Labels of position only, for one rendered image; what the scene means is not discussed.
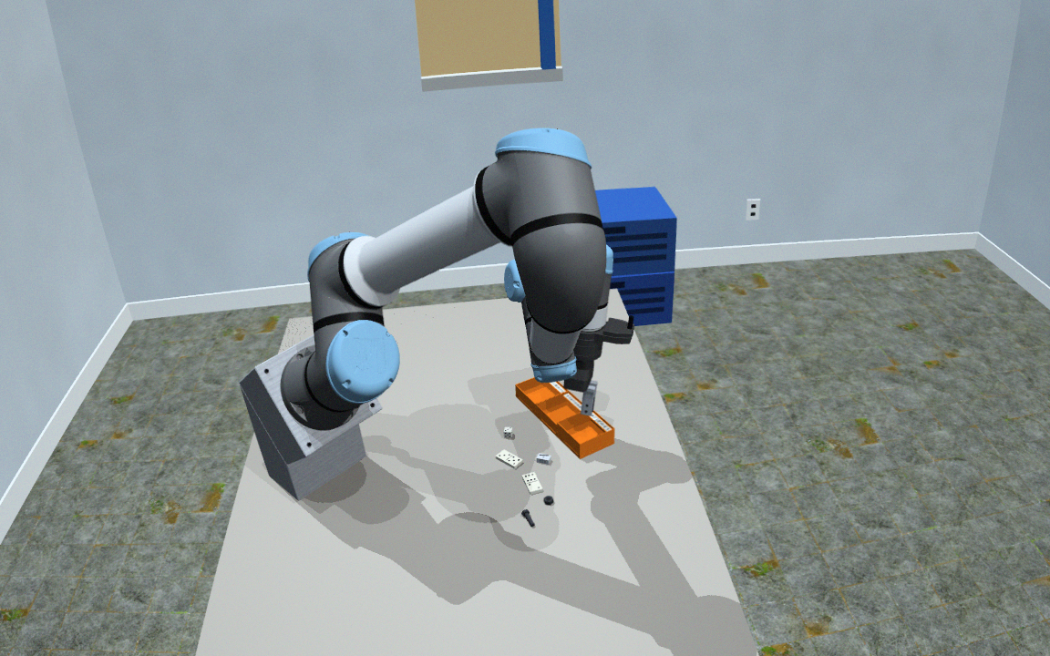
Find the white domino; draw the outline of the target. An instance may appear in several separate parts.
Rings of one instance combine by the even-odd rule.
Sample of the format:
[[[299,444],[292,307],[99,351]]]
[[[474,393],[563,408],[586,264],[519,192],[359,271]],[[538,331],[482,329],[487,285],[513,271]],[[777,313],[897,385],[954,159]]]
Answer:
[[[496,454],[496,458],[498,458],[499,461],[503,462],[503,464],[512,466],[512,468],[516,468],[516,466],[520,466],[520,464],[522,464],[522,458],[519,458],[508,451],[501,451],[499,454]]]
[[[524,481],[526,487],[528,487],[530,494],[542,493],[542,488],[536,473],[529,473],[522,475],[522,481]]]

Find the orange rack of labelled bins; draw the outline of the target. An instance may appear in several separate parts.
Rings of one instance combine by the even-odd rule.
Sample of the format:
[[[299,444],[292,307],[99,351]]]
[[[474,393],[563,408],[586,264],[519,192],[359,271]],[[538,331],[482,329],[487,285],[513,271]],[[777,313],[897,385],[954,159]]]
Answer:
[[[514,389],[522,405],[536,414],[578,458],[594,454],[615,444],[615,428],[595,411],[592,416],[581,415],[581,400],[560,382],[541,383],[533,377],[514,384]]]

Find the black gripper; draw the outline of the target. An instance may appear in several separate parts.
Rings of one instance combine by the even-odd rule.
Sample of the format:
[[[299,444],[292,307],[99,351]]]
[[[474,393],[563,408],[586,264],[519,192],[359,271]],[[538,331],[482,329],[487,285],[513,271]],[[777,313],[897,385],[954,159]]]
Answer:
[[[608,304],[604,310],[596,312],[594,319],[586,327],[581,329],[574,347],[578,373],[572,378],[565,379],[565,384],[563,384],[565,389],[583,392],[581,415],[592,416],[594,412],[598,381],[592,379],[594,376],[594,362],[592,361],[598,360],[601,357],[602,343],[630,344],[631,337],[633,337],[633,316],[629,316],[628,323],[615,319],[615,317],[609,317],[607,322],[607,311]]]

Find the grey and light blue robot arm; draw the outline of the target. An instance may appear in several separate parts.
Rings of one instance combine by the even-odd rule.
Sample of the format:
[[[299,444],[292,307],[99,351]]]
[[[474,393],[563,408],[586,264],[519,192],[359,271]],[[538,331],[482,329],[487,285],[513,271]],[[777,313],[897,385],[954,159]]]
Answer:
[[[390,389],[400,356],[382,306],[401,287],[499,242],[513,248],[504,285],[522,304],[536,381],[576,375],[572,350],[607,306],[613,273],[586,147],[567,130],[530,128],[501,137],[495,155],[469,190],[384,235],[341,233],[310,251],[315,345],[281,374],[284,405],[300,424],[343,426]]]

